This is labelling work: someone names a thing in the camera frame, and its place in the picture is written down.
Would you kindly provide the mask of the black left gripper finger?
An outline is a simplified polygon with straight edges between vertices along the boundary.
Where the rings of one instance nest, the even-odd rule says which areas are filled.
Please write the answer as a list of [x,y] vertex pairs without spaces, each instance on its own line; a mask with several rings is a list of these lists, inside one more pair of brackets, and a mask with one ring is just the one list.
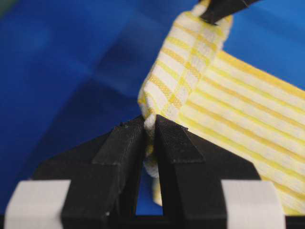
[[62,223],[116,223],[136,212],[145,148],[137,117],[42,162],[33,180],[69,180]]
[[248,8],[256,0],[211,0],[208,8],[200,15],[200,18],[211,25],[234,13]]
[[173,221],[226,221],[223,179],[260,180],[253,163],[157,115],[163,213]]

